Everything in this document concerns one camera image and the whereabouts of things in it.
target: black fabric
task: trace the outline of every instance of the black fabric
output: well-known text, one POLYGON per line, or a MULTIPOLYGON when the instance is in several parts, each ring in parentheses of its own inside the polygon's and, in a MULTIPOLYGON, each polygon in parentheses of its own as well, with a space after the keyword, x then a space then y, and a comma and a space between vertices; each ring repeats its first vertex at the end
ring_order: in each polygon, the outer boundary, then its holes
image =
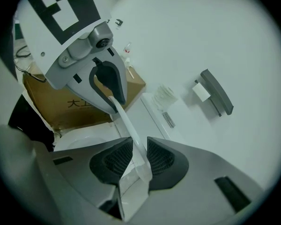
POLYGON ((20 96, 8 124, 22 130, 31 140, 45 144, 48 151, 53 151, 54 133, 46 127, 23 95, 20 96))
POLYGON ((15 73, 15 62, 14 62, 14 39, 13 39, 13 20, 11 19, 6 27, 5 32, 0 38, 0 58, 8 68, 9 72, 17 78, 15 73))

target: black vent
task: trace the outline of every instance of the black vent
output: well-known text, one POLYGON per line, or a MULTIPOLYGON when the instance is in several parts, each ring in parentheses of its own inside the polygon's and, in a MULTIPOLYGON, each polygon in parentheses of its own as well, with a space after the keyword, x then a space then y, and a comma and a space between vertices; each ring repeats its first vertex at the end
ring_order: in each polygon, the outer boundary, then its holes
POLYGON ((223 192, 235 212, 239 212, 251 203, 246 195, 234 184, 229 177, 220 177, 214 181, 219 189, 223 192))
POLYGON ((175 160, 175 156, 170 151, 156 145, 148 140, 147 158, 151 165, 153 177, 158 176, 169 169, 175 160))
POLYGON ((129 165, 131 158, 131 145, 126 144, 107 155, 104 158, 104 163, 110 171, 121 177, 129 165))
POLYGON ((53 162, 55 165, 59 165, 59 164, 66 163, 66 162, 69 162, 72 160, 73 159, 71 157, 67 156, 67 157, 61 157, 61 158, 54 159, 53 162))

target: cable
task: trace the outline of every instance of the cable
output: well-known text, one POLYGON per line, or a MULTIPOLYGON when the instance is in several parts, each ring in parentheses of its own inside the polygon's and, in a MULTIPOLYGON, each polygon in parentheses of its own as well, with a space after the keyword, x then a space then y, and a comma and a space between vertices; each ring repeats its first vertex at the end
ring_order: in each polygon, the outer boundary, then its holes
POLYGON ((41 83, 45 83, 45 82, 47 81, 46 78, 45 78, 44 80, 39 79, 38 77, 36 77, 36 76, 34 76, 33 74, 27 72, 26 70, 23 70, 23 69, 19 68, 19 67, 16 65, 16 63, 15 63, 15 67, 16 67, 19 71, 28 74, 29 76, 31 76, 32 78, 34 78, 35 80, 37 80, 37 81, 39 81, 39 82, 41 82, 41 83))
POLYGON ((24 47, 21 47, 21 48, 15 53, 15 56, 16 56, 17 58, 27 58, 28 56, 31 55, 31 53, 29 53, 29 54, 27 54, 27 55, 18 55, 18 53, 19 53, 22 49, 24 49, 25 47, 27 47, 27 45, 24 46, 24 47))

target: toilet bowl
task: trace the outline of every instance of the toilet bowl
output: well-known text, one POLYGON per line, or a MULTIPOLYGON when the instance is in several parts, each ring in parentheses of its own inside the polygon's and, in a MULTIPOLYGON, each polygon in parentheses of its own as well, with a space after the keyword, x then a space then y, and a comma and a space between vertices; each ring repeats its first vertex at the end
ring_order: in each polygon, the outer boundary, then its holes
POLYGON ((113 122, 72 130, 63 135, 54 151, 83 148, 121 138, 113 122))

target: white tissue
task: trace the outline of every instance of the white tissue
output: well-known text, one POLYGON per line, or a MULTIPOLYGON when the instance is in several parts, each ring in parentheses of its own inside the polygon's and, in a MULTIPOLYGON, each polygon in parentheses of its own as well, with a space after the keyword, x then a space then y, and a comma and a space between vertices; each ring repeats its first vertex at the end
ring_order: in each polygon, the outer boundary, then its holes
POLYGON ((178 98, 175 96, 173 90, 163 84, 157 88, 152 98, 157 109, 163 112, 166 112, 177 100, 178 98))
POLYGON ((202 86, 201 83, 198 83, 196 86, 192 88, 192 90, 198 95, 200 100, 204 102, 206 99, 210 97, 208 91, 202 86))

